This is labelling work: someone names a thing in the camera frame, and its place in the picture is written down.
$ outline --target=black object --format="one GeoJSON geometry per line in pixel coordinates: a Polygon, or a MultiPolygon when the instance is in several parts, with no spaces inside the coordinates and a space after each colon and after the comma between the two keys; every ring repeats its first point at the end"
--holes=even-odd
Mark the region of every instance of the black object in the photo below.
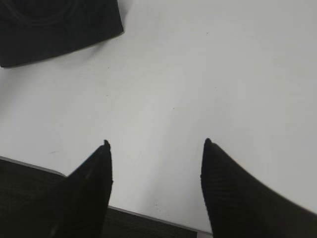
{"type": "Polygon", "coordinates": [[[60,56],[122,32],[117,0],[1,0],[0,66],[60,56]]]}
{"type": "Polygon", "coordinates": [[[19,193],[13,182],[17,178],[8,174],[23,174],[21,166],[17,170],[6,170],[7,190],[0,191],[0,202],[13,209],[2,209],[0,217],[0,237],[3,238],[98,238],[101,235],[107,204],[112,187],[112,167],[110,145],[99,147],[68,178],[28,168],[24,176],[31,176],[28,181],[20,181],[19,193]],[[10,204],[9,197],[17,200],[10,204]]]}
{"type": "Polygon", "coordinates": [[[196,238],[197,232],[108,209],[102,238],[196,238]]]}
{"type": "Polygon", "coordinates": [[[202,189],[214,238],[316,238],[317,216],[251,176],[205,141],[202,189]]]}

